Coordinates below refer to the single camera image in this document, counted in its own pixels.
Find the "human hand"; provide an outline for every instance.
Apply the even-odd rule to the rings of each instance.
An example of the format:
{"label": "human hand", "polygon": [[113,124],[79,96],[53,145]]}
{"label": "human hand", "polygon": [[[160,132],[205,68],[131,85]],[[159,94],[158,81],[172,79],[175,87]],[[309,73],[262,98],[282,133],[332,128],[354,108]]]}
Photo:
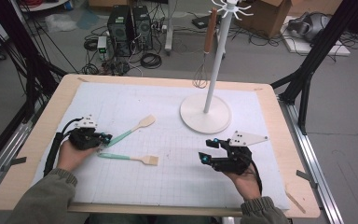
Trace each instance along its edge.
{"label": "human hand", "polygon": [[255,168],[252,164],[242,175],[236,175],[234,173],[223,174],[232,180],[235,188],[245,201],[261,197],[261,193],[255,178]]}
{"label": "human hand", "polygon": [[86,150],[78,150],[69,140],[66,140],[60,146],[57,168],[72,172],[97,149],[97,147],[93,147]]}

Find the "gray floor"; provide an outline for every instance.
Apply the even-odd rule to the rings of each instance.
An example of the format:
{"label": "gray floor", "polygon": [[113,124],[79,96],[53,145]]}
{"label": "gray floor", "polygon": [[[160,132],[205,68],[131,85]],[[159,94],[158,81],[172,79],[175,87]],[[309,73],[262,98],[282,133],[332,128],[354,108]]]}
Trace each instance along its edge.
{"label": "gray floor", "polygon": [[[180,4],[174,15],[174,24],[192,27],[189,11]],[[74,21],[89,19],[89,28],[51,34],[55,43],[76,69],[85,63],[84,36],[90,30],[105,25],[105,17],[96,18],[84,9],[70,12],[55,9],[49,13],[67,13]],[[48,45],[50,59],[66,71],[73,71],[59,52],[42,35]],[[201,63],[203,35],[175,32],[171,56],[163,51],[162,66],[156,70],[142,69],[144,77],[191,79]],[[234,82],[272,83],[296,71],[304,57],[289,53],[283,43],[278,47],[258,47],[248,42],[248,35],[228,40],[227,55],[222,62],[218,79]],[[325,178],[336,200],[345,223],[358,223],[358,49],[350,49],[350,57],[337,57],[335,63],[326,58],[317,70],[310,88],[307,131],[321,164]],[[207,67],[212,70],[213,54]],[[141,73],[130,70],[128,76]],[[10,60],[0,61],[0,132],[24,102],[21,84]],[[9,212],[0,212],[3,223]],[[86,215],[71,214],[67,223],[82,223]],[[295,218],[295,223],[327,223],[322,215],[317,219]]]}

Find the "computer tower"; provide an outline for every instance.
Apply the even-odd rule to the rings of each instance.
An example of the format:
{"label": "computer tower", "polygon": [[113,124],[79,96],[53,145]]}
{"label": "computer tower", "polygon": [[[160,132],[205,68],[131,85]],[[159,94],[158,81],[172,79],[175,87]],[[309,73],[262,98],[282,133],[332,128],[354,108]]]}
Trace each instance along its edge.
{"label": "computer tower", "polygon": [[127,5],[113,6],[107,22],[112,40],[114,55],[131,56],[131,41],[134,39],[130,7]]}
{"label": "computer tower", "polygon": [[149,12],[146,6],[132,8],[133,23],[135,25],[135,38],[139,50],[152,49],[152,29]]}

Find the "white paper sheet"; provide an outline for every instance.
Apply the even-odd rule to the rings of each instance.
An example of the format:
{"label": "white paper sheet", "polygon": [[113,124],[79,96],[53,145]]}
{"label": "white paper sheet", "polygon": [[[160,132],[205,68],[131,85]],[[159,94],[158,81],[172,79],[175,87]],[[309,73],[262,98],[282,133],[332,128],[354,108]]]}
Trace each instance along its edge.
{"label": "white paper sheet", "polygon": [[[204,135],[188,129],[179,108],[189,95],[206,92],[195,88],[82,83],[57,131],[71,119],[91,114],[97,132],[114,137],[136,126],[148,115],[156,122],[141,128],[103,152],[159,157],[158,166],[140,161],[109,160],[93,155],[75,171],[74,201],[80,203],[150,204],[195,207],[239,207],[243,202],[232,182],[200,163],[198,152],[225,157],[222,148],[205,146],[205,140],[226,140],[235,131],[269,136],[257,96],[251,91],[215,90],[232,111],[232,122],[221,133]],[[270,141],[249,147],[263,181],[263,195],[281,209],[289,209]],[[47,148],[35,174],[42,178]]]}

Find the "wooden spatula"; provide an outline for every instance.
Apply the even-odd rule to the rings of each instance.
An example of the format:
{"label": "wooden spatula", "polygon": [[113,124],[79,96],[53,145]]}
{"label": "wooden spatula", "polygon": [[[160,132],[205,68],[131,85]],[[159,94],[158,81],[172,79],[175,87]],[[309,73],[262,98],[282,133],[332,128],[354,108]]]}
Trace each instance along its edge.
{"label": "wooden spatula", "polygon": [[98,154],[98,156],[107,159],[141,161],[146,165],[158,165],[158,157],[155,156],[129,157],[129,156],[123,156],[123,155],[117,155],[111,153],[100,153]]}
{"label": "wooden spatula", "polygon": [[136,125],[135,127],[133,127],[131,130],[126,131],[125,133],[117,136],[116,138],[110,140],[110,143],[107,145],[108,147],[111,147],[112,145],[116,144],[117,142],[119,142],[121,139],[125,138],[126,136],[128,136],[130,133],[135,132],[137,129],[139,128],[144,128],[149,126],[150,124],[154,123],[156,121],[155,117],[153,117],[153,115],[149,115],[146,118],[142,119],[141,121],[139,121],[138,125]]}

